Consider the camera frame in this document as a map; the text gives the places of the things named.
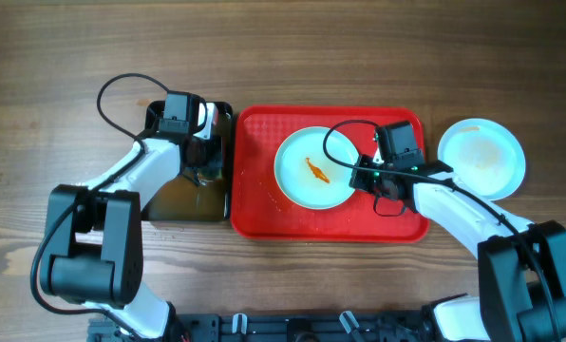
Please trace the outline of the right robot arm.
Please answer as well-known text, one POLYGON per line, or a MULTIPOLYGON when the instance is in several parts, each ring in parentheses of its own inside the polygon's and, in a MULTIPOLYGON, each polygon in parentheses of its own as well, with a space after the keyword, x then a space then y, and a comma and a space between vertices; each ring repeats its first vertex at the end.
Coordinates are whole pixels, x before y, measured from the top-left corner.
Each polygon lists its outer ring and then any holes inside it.
POLYGON ((566 338, 566 229, 533 223, 496 202, 521 184, 518 140, 485 119, 454 123, 438 160, 426 162, 408 122, 378 125, 374 157, 361 157, 351 184, 440 224, 478 261, 479 294, 432 310, 448 341, 559 341, 566 338))

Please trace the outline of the white plate front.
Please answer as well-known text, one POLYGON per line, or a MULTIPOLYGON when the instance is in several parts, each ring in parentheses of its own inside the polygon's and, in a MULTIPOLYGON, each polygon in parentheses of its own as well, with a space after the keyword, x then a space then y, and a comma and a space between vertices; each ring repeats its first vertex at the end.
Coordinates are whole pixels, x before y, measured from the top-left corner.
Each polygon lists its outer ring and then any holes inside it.
POLYGON ((501 124, 486 119, 452 124, 440 139, 437 157, 489 200, 513 195, 526 174, 526 158, 517 138, 501 124))

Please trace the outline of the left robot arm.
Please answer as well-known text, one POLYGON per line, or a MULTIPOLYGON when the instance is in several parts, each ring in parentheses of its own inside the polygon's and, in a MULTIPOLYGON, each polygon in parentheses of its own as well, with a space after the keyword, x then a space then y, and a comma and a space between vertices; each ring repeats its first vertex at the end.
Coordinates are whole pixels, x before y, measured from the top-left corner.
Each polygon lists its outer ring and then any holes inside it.
POLYGON ((170 91, 148 106, 145 129, 112 168, 54 188, 31 266, 34 299, 55 314, 101 314, 130 340, 189 340, 174 306, 142 281, 142 211, 170 181, 201 186, 204 173, 224 170, 227 140, 217 129, 232 115, 225 102, 170 91))

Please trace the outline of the white plate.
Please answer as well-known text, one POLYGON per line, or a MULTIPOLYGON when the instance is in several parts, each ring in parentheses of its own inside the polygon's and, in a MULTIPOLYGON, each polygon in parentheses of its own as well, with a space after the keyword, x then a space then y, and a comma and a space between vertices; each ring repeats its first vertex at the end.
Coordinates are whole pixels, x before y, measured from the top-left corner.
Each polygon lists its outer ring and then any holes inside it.
POLYGON ((486 119, 452 124, 440 139, 437 157, 489 200, 513 195, 526 174, 526 158, 517 138, 501 124, 486 119))
POLYGON ((354 164, 359 153, 344 134, 323 126, 293 132, 274 157, 274 178, 293 203, 312 210, 336 207, 355 193, 352 169, 334 162, 354 164))

